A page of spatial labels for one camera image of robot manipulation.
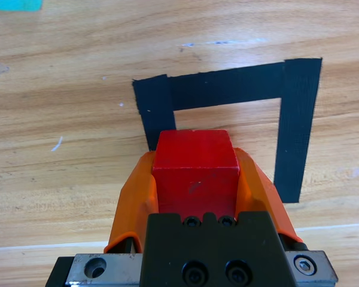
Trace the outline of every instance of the bolt hole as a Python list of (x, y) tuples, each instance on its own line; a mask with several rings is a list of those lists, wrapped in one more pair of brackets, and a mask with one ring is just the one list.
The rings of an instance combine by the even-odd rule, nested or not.
[(222, 225), (222, 226), (234, 226), (235, 225), (235, 220), (234, 218), (230, 217), (230, 216), (222, 216), (218, 222)]
[(198, 217), (189, 216), (184, 220), (184, 225), (189, 227), (198, 227), (201, 225), (201, 221), (198, 219)]
[(209, 279), (206, 266), (198, 261), (190, 261), (182, 269), (182, 277), (188, 287), (202, 287)]
[(245, 287), (252, 281), (252, 272), (242, 260), (233, 260), (226, 264), (226, 276), (236, 287)]
[(88, 278), (97, 278), (104, 273), (106, 268), (107, 262), (103, 258), (92, 258), (85, 265), (84, 273)]

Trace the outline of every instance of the blue paper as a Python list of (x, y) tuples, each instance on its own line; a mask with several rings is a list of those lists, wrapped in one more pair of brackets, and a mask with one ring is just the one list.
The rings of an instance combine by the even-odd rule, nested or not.
[(42, 0), (0, 0), (2, 11), (38, 11)]

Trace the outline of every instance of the wood grain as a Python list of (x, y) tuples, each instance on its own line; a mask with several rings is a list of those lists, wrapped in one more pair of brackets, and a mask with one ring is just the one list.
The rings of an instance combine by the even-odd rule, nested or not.
[[(300, 203), (287, 210), (300, 230), (324, 227), (300, 236), (327, 251), (338, 286), (359, 286), (359, 1), (332, 0), (48, 0), (0, 12), (0, 286), (43, 286), (58, 256), (94, 252), (3, 248), (108, 240), (147, 151), (133, 79), (295, 57), (322, 57), (323, 69)], [(272, 178), (279, 104), (175, 116), (181, 129), (227, 129)]]

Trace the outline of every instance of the screw head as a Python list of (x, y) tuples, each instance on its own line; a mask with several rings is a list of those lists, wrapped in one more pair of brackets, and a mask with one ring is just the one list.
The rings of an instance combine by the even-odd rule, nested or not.
[(222, 225), (222, 226), (234, 226), (235, 225), (235, 220), (234, 218), (230, 217), (230, 216), (222, 216), (218, 222)]
[(294, 265), (299, 272), (307, 276), (314, 275), (316, 272), (315, 264), (312, 259), (301, 255), (296, 257), (296, 259), (294, 260)]
[(184, 225), (187, 225), (189, 227), (198, 227), (201, 225), (201, 221), (196, 216), (189, 216), (186, 217), (186, 219), (184, 220)]

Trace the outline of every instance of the wooden surface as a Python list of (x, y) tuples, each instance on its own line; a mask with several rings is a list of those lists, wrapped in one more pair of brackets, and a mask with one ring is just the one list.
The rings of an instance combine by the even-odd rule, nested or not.
[[(338, 286), (359, 286), (359, 1), (334, 0), (45, 0), (37, 13), (0, 12), (0, 286), (44, 286), (58, 256), (105, 246), (147, 151), (132, 79), (295, 57), (322, 57), (323, 69), (300, 203), (287, 210)], [(279, 103), (175, 116), (179, 129), (227, 129), (272, 179)]]

